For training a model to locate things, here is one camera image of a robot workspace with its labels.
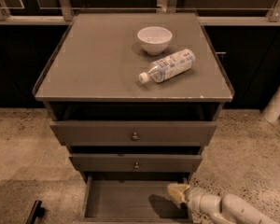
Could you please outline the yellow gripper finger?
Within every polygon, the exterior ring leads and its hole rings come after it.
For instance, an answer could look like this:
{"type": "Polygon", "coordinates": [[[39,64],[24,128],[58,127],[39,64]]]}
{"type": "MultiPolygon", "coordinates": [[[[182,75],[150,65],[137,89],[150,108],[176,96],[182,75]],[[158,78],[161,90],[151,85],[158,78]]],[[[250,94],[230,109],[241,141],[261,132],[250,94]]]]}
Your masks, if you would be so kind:
{"type": "Polygon", "coordinates": [[[182,189],[169,189],[168,193],[172,197],[172,199],[178,204],[187,202],[185,200],[185,192],[182,189]]]}
{"type": "Polygon", "coordinates": [[[180,183],[171,183],[167,186],[168,192],[171,194],[184,193],[189,188],[190,188],[190,185],[180,184],[180,183]]]}

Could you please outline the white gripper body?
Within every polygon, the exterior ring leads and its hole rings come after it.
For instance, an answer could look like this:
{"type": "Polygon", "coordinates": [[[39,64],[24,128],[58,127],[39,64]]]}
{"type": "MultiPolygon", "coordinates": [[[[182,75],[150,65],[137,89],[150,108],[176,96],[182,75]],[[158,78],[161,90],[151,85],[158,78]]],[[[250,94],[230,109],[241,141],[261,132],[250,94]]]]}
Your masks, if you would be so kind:
{"type": "Polygon", "coordinates": [[[188,209],[192,212],[202,212],[203,196],[207,193],[206,189],[191,187],[184,192],[185,201],[188,209]]]}

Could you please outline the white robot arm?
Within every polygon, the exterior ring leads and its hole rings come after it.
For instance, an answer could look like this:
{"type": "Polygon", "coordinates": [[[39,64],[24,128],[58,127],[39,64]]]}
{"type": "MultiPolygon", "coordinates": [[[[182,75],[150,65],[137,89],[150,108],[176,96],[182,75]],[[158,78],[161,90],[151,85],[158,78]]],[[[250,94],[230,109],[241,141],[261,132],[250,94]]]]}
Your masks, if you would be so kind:
{"type": "Polygon", "coordinates": [[[210,217],[214,224],[278,224],[250,203],[233,194],[220,197],[206,189],[188,184],[171,183],[168,194],[188,210],[210,217]]]}

